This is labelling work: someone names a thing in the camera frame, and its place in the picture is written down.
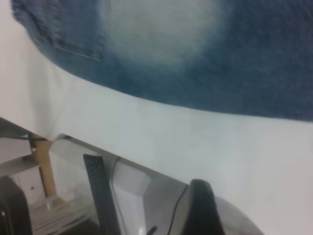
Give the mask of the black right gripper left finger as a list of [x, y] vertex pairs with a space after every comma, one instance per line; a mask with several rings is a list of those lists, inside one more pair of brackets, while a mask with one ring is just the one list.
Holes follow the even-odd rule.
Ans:
[[106, 173], [103, 158], [83, 155], [89, 184], [97, 211], [100, 230], [103, 235], [120, 235], [120, 226], [114, 205], [110, 180]]

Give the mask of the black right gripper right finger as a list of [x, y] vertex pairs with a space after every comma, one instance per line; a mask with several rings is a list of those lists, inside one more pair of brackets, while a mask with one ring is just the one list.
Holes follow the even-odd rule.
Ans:
[[194, 179], [189, 185], [188, 235], [224, 235], [210, 184]]

